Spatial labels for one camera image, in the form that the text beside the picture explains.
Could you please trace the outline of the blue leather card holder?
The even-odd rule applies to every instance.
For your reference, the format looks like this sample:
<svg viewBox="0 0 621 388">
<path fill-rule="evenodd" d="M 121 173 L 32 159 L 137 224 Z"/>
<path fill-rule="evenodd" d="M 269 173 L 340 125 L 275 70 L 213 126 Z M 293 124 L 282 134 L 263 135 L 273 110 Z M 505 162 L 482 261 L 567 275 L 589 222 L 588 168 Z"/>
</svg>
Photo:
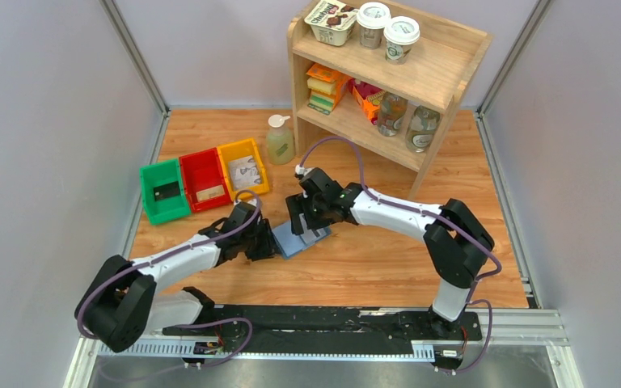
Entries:
<svg viewBox="0 0 621 388">
<path fill-rule="evenodd" d="M 300 236 L 292 233 L 290 220 L 272 228 L 272 232 L 280 248 L 280 254 L 283 259 L 291 259 L 295 255 L 314 246 L 306 246 L 300 239 Z"/>
</svg>

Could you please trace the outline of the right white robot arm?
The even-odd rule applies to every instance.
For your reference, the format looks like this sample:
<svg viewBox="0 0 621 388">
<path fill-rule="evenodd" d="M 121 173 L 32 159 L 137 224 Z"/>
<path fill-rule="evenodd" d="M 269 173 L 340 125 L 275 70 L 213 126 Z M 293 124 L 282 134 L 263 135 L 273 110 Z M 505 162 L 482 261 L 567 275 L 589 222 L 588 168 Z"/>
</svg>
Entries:
<svg viewBox="0 0 621 388">
<path fill-rule="evenodd" d="M 423 242 L 440 276 L 430 307 L 430 330 L 446 339 L 460 329 L 460 315 L 495 246 L 465 203 L 450 199 L 444 205 L 418 204 L 359 183 L 342 187 L 319 168 L 298 166 L 295 176 L 302 191 L 285 200 L 293 234 L 347 222 L 381 227 Z"/>
</svg>

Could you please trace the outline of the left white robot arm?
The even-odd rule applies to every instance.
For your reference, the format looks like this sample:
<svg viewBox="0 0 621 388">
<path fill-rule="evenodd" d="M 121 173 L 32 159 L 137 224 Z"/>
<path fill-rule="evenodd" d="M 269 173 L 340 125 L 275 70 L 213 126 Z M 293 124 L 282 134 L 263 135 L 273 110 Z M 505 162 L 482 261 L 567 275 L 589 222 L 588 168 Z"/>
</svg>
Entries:
<svg viewBox="0 0 621 388">
<path fill-rule="evenodd" d="M 214 312 L 197 289 L 163 296 L 167 287 L 244 254 L 256 261 L 281 253 L 269 221 L 259 208 L 239 202 L 229 217 L 199 230 L 176 247 L 144 258 L 108 258 L 74 311 L 82 335 L 114 352 L 130 348 L 143 335 L 185 325 L 195 335 L 210 332 Z"/>
</svg>

